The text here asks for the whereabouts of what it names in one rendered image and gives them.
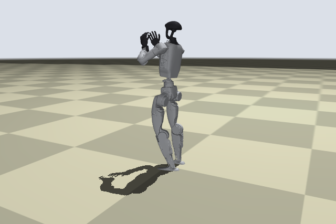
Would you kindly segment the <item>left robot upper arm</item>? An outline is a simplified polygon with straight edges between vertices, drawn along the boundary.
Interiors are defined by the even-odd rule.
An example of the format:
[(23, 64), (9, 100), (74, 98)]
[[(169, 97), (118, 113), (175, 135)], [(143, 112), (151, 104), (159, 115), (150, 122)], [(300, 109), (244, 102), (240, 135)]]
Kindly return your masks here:
[(148, 51), (146, 55), (143, 56), (143, 58), (138, 60), (138, 62), (140, 63), (140, 65), (144, 66), (148, 63), (150, 59), (154, 58), (159, 54), (164, 54), (168, 49), (169, 47), (167, 44), (160, 42), (156, 44), (155, 47), (152, 48), (152, 50)]

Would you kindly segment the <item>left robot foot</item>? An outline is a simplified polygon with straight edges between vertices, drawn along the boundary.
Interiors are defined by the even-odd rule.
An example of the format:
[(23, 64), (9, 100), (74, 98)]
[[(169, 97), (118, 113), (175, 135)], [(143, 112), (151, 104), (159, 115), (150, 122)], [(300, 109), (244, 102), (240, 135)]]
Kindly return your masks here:
[(168, 167), (158, 167), (157, 169), (159, 169), (159, 170), (170, 170), (170, 171), (179, 171), (179, 169), (178, 168), (173, 168), (173, 169), (170, 169), (170, 167), (168, 166)]

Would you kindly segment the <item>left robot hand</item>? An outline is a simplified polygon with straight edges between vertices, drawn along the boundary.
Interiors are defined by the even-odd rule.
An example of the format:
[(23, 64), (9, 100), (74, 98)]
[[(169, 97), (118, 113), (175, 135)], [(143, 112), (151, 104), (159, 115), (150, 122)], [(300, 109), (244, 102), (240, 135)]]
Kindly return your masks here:
[(142, 48), (145, 47), (147, 52), (149, 51), (149, 47), (147, 46), (147, 44), (148, 44), (148, 39), (149, 39), (149, 37), (151, 36), (151, 35), (149, 35), (149, 36), (147, 37), (147, 34), (148, 34), (148, 33), (149, 33), (149, 32), (144, 33), (142, 36), (140, 36), (140, 40), (141, 40)]

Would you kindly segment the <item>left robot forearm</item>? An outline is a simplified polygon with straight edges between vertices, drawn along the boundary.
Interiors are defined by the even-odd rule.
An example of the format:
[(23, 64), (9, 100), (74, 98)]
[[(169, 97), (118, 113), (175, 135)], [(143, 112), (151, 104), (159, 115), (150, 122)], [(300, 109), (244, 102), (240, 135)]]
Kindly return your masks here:
[(141, 50), (140, 54), (138, 55), (137, 59), (140, 60), (141, 58), (143, 58), (143, 56), (146, 55), (146, 53), (147, 53), (146, 48), (145, 47), (142, 48), (142, 50)]

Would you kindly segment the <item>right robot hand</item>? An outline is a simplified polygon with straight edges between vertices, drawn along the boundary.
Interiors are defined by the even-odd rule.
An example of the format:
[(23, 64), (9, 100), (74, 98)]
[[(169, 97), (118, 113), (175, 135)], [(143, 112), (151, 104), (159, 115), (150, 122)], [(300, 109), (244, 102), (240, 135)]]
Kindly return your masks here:
[[(155, 32), (155, 31), (154, 31)], [(153, 36), (152, 36), (152, 34), (153, 34)], [(158, 44), (159, 43), (159, 41), (160, 41), (160, 34), (159, 34), (159, 38), (157, 37), (157, 34), (156, 34), (156, 32), (155, 32), (155, 35), (154, 35), (154, 33), (152, 32), (152, 34), (150, 33), (150, 35), (151, 35), (151, 37), (152, 37), (152, 39), (151, 39), (151, 37), (149, 37), (149, 39), (150, 39), (150, 41), (151, 41), (151, 43), (152, 43), (152, 45), (155, 47), (155, 45), (156, 44)], [(149, 36), (149, 35), (148, 35)], [(155, 37), (156, 36), (156, 37)], [(153, 38), (154, 37), (154, 38)]]

